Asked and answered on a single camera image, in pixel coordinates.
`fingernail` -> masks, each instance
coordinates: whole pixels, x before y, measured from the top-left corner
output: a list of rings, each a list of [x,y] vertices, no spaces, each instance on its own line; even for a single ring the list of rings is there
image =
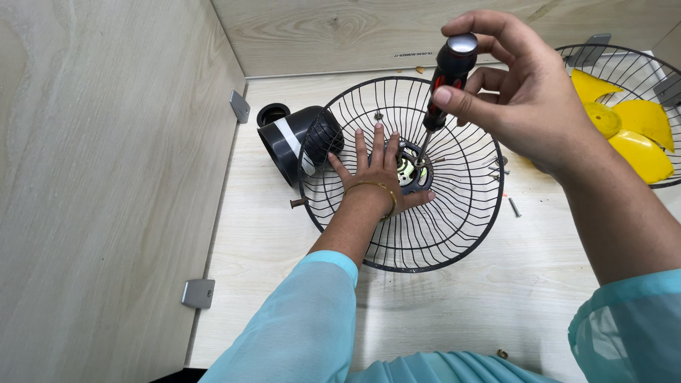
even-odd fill
[[[449,102],[449,99],[452,98],[452,92],[450,92],[449,89],[438,88],[435,89],[435,93],[432,95],[432,98],[436,104],[445,105]]]

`left hand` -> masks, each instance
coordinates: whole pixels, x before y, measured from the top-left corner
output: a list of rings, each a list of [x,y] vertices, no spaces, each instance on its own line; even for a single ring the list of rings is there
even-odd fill
[[[392,190],[397,198],[397,206],[393,215],[411,209],[415,206],[426,204],[435,199],[435,193],[430,190],[417,191],[415,193],[402,195],[400,183],[397,179],[397,150],[400,141],[400,134],[392,132],[390,141],[385,149],[385,156],[383,155],[383,147],[385,145],[382,140],[383,125],[377,123],[374,126],[374,142],[371,152],[371,166],[368,165],[368,157],[366,152],[366,144],[364,143],[364,133],[361,129],[355,132],[355,149],[357,151],[357,172],[355,175],[350,174],[348,169],[343,166],[341,161],[333,154],[329,153],[329,162],[334,167],[336,173],[343,182],[343,189],[347,188],[357,181],[372,181],[376,183],[385,184],[388,189]],[[392,210],[392,198],[381,187],[376,185],[358,185],[347,192],[346,198],[350,196],[365,197],[367,201],[375,201],[381,207],[383,215],[387,215]]]

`hand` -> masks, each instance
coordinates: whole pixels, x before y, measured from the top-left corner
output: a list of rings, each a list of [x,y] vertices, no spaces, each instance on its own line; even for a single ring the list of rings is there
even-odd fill
[[[509,70],[479,67],[464,91],[437,89],[435,104],[458,125],[482,127],[556,178],[594,153],[615,154],[584,111],[560,55],[530,27],[512,14],[476,10],[442,28],[445,36],[469,31],[480,33],[478,53],[491,53]]]
[[[372,181],[385,184],[397,198],[397,206],[393,215],[397,215],[407,209],[415,206],[426,204],[435,198],[435,193],[429,190],[417,191],[412,194],[403,196],[400,192],[400,183],[397,179],[397,159],[396,154],[398,150],[398,143],[400,141],[400,134],[392,132],[390,141],[385,149],[385,156],[383,155],[384,141],[383,125],[377,123],[374,126],[374,142],[371,154],[371,166],[368,165],[368,158],[366,155],[366,144],[364,142],[364,133],[361,129],[355,132],[355,149],[357,151],[357,173],[353,176],[348,169],[343,166],[341,161],[333,154],[329,153],[329,162],[334,167],[336,173],[343,182],[343,189],[357,181]],[[392,198],[383,190],[383,188],[375,185],[359,185],[355,186],[347,192],[346,198],[351,196],[359,196],[365,198],[367,201],[376,202],[376,206],[381,209],[383,215],[390,214],[392,210]]]

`screwdriver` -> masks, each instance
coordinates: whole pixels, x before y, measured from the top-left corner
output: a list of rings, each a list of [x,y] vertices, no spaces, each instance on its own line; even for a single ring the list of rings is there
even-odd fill
[[[432,134],[445,127],[447,113],[435,106],[432,94],[442,85],[449,85],[458,89],[466,86],[468,73],[475,67],[477,61],[477,37],[471,32],[454,35],[447,39],[447,43],[437,54],[437,67],[430,82],[430,100],[423,120],[426,128],[426,139],[421,145],[421,151],[414,166],[423,168],[426,165],[424,157]]]

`white tape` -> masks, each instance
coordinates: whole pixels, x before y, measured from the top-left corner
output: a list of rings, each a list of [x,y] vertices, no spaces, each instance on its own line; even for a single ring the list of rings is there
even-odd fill
[[[274,124],[277,128],[279,128],[281,135],[284,136],[284,139],[286,139],[286,142],[288,142],[289,147],[291,147],[291,150],[296,154],[296,158],[298,158],[298,154],[300,153],[300,141],[298,141],[296,135],[291,130],[289,122],[286,121],[286,118],[283,118],[276,120]],[[305,174],[309,176],[315,173],[315,167],[312,165],[312,160],[305,152],[302,152],[302,169],[305,171]]]

